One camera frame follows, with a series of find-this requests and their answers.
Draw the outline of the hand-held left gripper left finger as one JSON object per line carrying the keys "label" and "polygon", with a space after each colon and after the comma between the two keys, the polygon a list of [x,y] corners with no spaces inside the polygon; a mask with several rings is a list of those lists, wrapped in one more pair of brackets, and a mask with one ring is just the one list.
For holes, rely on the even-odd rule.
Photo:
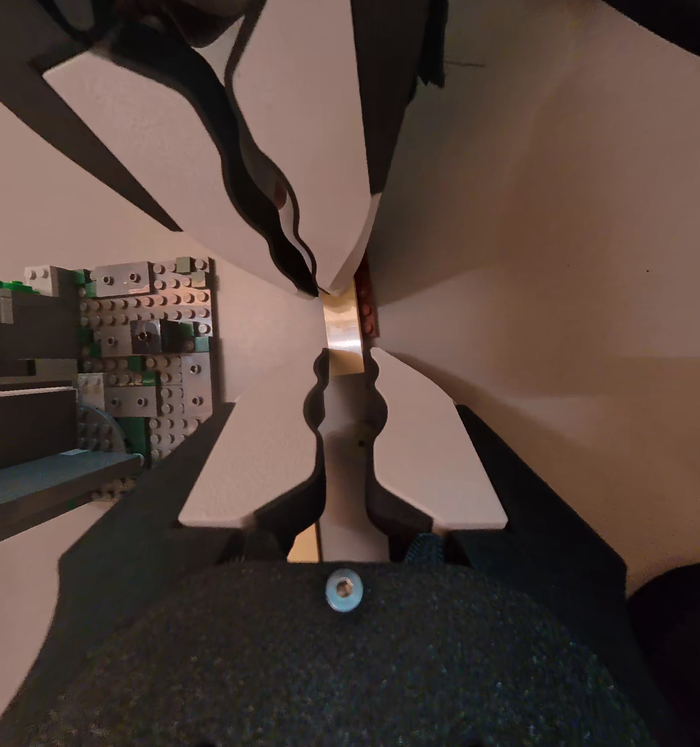
{"label": "hand-held left gripper left finger", "polygon": [[301,352],[235,401],[179,513],[193,528],[299,534],[326,506],[320,425],[330,354]]}

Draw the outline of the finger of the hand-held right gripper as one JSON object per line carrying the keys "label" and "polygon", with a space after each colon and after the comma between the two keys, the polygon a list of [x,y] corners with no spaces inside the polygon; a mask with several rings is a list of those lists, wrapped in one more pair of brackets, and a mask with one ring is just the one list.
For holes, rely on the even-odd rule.
{"label": "finger of the hand-held right gripper", "polygon": [[43,72],[177,227],[214,256],[317,298],[303,253],[244,159],[239,118],[208,61],[151,23],[119,23]]}
{"label": "finger of the hand-held right gripper", "polygon": [[297,200],[318,287],[340,295],[371,235],[373,196],[349,1],[267,1],[232,77],[261,153]]}

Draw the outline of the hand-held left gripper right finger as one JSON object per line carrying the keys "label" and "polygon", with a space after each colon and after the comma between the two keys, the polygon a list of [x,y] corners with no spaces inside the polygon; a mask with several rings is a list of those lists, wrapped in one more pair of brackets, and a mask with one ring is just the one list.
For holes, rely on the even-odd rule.
{"label": "hand-held left gripper right finger", "polygon": [[368,517],[384,534],[503,530],[507,514],[454,401],[425,375],[373,348],[384,416],[367,474]]}

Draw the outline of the tan smooth toy tile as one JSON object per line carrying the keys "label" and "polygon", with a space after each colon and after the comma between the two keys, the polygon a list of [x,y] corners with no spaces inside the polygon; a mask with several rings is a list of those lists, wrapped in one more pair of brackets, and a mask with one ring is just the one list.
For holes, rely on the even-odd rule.
{"label": "tan smooth toy tile", "polygon": [[363,335],[354,282],[339,295],[321,293],[330,376],[363,374]]}

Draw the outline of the brown studded toy plate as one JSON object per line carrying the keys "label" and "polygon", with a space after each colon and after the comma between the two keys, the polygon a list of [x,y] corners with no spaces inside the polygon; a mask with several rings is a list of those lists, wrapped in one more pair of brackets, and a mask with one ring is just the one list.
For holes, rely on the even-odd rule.
{"label": "brown studded toy plate", "polygon": [[354,282],[361,332],[364,339],[376,339],[380,335],[378,309],[367,255],[363,256],[355,272]]}

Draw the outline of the person's right forearm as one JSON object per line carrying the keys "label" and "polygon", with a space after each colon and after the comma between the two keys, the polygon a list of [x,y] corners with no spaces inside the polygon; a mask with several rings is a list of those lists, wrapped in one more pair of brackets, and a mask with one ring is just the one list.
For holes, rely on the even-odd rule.
{"label": "person's right forearm", "polygon": [[700,1],[606,1],[642,28],[700,57]]}

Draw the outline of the grey desk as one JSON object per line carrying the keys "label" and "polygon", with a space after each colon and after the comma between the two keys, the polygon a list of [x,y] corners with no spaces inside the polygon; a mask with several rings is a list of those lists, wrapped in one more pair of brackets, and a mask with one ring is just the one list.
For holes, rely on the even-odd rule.
{"label": "grey desk", "polygon": [[[264,3],[186,43],[316,280],[233,93]],[[700,57],[605,2],[457,13],[446,2],[445,83],[418,81],[375,194],[380,335],[364,373],[329,369],[321,518],[179,522],[235,403],[215,406],[58,559],[0,745],[694,745],[628,601],[700,563]],[[237,332],[280,331],[284,355],[235,401],[327,349],[326,291],[239,272],[269,290]],[[375,347],[454,401],[503,530],[371,522]]]}

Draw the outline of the grey toy brick building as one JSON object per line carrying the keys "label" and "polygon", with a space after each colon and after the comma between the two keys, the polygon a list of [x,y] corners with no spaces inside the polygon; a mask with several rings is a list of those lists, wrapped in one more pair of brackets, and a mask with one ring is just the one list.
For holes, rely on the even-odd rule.
{"label": "grey toy brick building", "polygon": [[187,256],[0,280],[0,542],[116,502],[211,416],[215,280]]}

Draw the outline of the person's black clothing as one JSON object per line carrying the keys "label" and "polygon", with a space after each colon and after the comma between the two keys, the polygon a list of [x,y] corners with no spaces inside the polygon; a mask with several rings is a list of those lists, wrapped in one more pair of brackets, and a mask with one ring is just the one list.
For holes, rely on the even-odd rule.
{"label": "person's black clothing", "polygon": [[665,572],[628,601],[654,679],[694,745],[700,745],[700,563]]}

